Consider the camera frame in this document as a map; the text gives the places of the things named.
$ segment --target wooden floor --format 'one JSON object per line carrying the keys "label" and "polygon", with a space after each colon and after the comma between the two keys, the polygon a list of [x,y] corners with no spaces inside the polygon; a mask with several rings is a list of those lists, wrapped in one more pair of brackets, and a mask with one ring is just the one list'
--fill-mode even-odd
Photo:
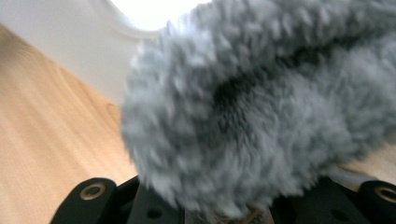
{"label": "wooden floor", "polygon": [[[115,105],[0,26],[0,223],[49,223],[81,181],[133,177],[119,117]],[[396,148],[346,168],[396,184]]]}

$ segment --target black bracket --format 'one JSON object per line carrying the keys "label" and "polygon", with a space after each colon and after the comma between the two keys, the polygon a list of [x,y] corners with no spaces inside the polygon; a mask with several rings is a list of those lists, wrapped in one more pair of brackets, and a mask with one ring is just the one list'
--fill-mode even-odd
{"label": "black bracket", "polygon": [[[304,197],[279,197],[270,207],[275,224],[396,223],[396,186],[368,181],[359,192],[324,177]],[[184,210],[166,203],[137,177],[120,186],[105,178],[77,185],[58,208],[52,224],[182,224]]]}

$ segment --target gray fur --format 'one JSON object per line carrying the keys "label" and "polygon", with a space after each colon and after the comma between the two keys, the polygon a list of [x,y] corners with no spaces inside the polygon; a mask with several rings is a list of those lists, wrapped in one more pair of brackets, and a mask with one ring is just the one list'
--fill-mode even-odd
{"label": "gray fur", "polygon": [[134,58],[122,136],[170,204],[241,217],[396,127],[395,0],[214,0]]}

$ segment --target white wall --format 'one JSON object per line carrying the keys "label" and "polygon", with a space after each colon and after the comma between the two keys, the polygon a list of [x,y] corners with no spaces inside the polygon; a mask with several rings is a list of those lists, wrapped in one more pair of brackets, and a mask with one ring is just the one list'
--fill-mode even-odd
{"label": "white wall", "polygon": [[138,39],[113,29],[92,1],[0,0],[0,23],[115,104]]}

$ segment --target white surface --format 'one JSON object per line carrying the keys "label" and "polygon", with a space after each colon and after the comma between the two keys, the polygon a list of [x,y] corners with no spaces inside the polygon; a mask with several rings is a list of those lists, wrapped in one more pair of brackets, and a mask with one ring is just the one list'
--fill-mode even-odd
{"label": "white surface", "polygon": [[0,23],[115,104],[121,102],[138,39],[113,29],[90,1],[0,0]]}
{"label": "white surface", "polygon": [[135,28],[157,31],[168,20],[189,12],[198,4],[211,0],[108,0],[112,2]]}

